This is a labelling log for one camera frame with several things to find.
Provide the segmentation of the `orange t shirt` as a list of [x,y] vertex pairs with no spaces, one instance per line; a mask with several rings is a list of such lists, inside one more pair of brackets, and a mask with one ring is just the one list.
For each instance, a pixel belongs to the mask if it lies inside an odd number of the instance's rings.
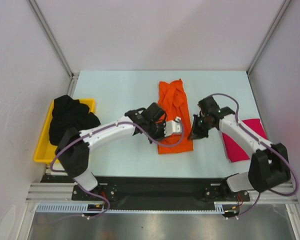
[[183,81],[181,79],[174,80],[170,83],[161,81],[158,85],[158,93],[158,105],[165,110],[167,114],[167,120],[170,121],[174,120],[176,117],[180,117],[184,129],[184,137],[177,146],[158,146],[158,154],[179,154],[193,151],[193,141],[188,139],[188,136],[191,133],[192,124],[190,120],[187,95],[183,87]]

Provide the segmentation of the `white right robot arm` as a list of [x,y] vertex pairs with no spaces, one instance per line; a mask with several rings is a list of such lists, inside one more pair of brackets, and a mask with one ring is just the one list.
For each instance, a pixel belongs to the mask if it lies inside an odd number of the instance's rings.
[[208,138],[209,130],[215,128],[229,136],[250,158],[247,172],[229,176],[220,188],[221,196],[232,201],[240,191],[255,190],[259,193],[291,180],[287,148],[274,144],[258,135],[239,119],[238,110],[219,107],[213,96],[198,102],[200,112],[194,115],[190,140]]

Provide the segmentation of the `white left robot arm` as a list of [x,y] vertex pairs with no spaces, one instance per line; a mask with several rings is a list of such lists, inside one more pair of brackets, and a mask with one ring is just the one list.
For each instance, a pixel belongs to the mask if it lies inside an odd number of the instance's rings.
[[90,200],[100,196],[101,188],[89,170],[90,153],[113,141],[143,133],[151,142],[161,142],[171,136],[178,123],[167,120],[166,112],[157,104],[127,111],[121,118],[95,128],[78,131],[70,128],[61,139],[56,158],[69,177],[83,188]]

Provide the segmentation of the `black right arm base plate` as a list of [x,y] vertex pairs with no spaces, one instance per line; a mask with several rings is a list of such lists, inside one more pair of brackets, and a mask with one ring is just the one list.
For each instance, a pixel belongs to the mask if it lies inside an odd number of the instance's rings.
[[249,202],[251,200],[246,190],[233,192],[223,184],[208,185],[203,189],[204,199],[208,202]]

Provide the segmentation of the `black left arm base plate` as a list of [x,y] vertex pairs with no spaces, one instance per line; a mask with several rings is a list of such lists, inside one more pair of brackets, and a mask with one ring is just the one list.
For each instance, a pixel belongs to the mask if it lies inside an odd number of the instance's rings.
[[[99,185],[90,192],[95,195],[100,195],[109,201],[116,200],[116,188],[110,185]],[[73,201],[101,201],[102,199],[83,191],[78,185],[75,185],[72,190],[71,199]]]

